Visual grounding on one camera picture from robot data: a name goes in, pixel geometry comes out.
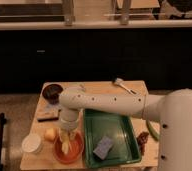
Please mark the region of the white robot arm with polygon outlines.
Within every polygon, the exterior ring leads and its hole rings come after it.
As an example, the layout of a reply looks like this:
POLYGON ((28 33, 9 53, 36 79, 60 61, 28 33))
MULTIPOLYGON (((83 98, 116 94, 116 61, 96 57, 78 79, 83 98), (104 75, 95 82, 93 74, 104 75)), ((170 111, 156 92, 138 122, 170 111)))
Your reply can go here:
POLYGON ((81 87, 59 96, 63 111, 94 109, 158 122, 160 139, 157 171, 192 171, 192 90, 168 95, 93 94, 81 87))

